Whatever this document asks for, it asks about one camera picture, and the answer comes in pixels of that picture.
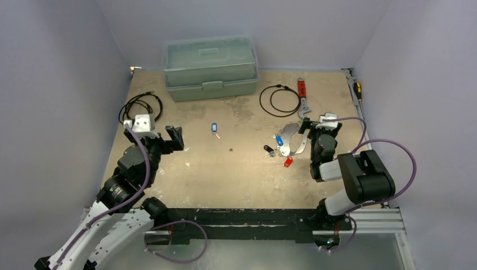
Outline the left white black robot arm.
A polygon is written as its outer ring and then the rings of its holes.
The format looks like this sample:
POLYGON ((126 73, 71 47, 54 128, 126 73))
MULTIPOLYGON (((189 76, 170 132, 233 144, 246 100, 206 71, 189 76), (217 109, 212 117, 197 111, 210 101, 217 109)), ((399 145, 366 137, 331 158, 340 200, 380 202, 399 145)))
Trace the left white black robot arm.
POLYGON ((146 199, 134 214, 129 212, 153 184, 162 155, 184 149, 182 128, 166 126, 169 140, 138 120, 124 128, 132 145, 118 160, 73 235, 56 253, 39 258, 35 269, 103 269, 140 233, 167 225, 167 207, 155 197, 146 199))

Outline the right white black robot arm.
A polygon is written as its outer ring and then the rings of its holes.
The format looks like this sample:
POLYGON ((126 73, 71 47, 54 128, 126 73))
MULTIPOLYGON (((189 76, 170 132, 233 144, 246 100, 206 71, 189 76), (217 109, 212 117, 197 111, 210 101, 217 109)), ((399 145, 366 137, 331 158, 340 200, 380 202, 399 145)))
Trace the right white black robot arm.
POLYGON ((311 177, 316 182, 342 180, 344 185, 338 193, 322 199, 311 217, 303 218, 308 226, 330 230, 354 207, 395 194, 394 180, 376 151, 336 154, 336 137, 341 126, 341 123, 328 122, 325 117, 320 121, 304 118, 299 129, 300 134, 309 132, 311 177))

